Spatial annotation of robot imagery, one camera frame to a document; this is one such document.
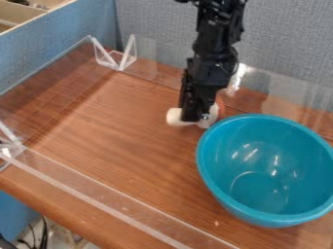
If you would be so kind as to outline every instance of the blue bowl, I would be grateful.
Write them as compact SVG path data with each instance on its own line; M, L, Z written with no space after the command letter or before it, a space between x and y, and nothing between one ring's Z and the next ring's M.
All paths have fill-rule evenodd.
M218 202L250 224L292 227L333 208L333 149L289 120L243 115L217 123L197 163Z

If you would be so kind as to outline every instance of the gray wall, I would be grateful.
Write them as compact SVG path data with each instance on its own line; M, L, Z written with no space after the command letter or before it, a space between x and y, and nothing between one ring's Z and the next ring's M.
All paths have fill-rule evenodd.
M190 47L197 9L173 0L116 0L119 42L131 33ZM333 1L250 0L237 48L254 67L332 85Z

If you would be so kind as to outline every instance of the wooden table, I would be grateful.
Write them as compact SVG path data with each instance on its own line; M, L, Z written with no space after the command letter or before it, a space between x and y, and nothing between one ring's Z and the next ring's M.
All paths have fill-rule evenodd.
M197 171L203 131L166 125L178 91L96 65L90 49L1 97L0 119L26 145L241 248L332 248L332 214L270 230L227 213ZM226 116L241 113L226 109ZM0 189L102 248L170 248L13 166L0 173Z

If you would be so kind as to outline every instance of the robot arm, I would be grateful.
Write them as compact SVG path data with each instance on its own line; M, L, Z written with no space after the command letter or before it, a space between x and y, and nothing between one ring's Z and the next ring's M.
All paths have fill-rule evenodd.
M198 38L187 58L179 94L179 119L191 124L210 118L215 94L226 89L238 70L238 53L248 0L175 0L198 7Z

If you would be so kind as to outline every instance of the wire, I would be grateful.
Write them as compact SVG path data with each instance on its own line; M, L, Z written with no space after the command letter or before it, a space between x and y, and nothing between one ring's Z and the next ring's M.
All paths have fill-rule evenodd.
M36 234L35 234L35 230L34 230L34 227L32 227L31 224L28 224L28 227L31 229L32 237L34 237L34 246L32 246L32 249L36 249Z
M32 247L31 247L30 244L26 242L26 240L19 239L19 240L17 240L17 243L24 244L26 247L27 247L28 249L32 249Z
M42 218L43 218L44 228L43 228L43 235L42 235L39 249L47 249L47 246L48 246L48 227L47 227L46 218L44 217L42 217Z

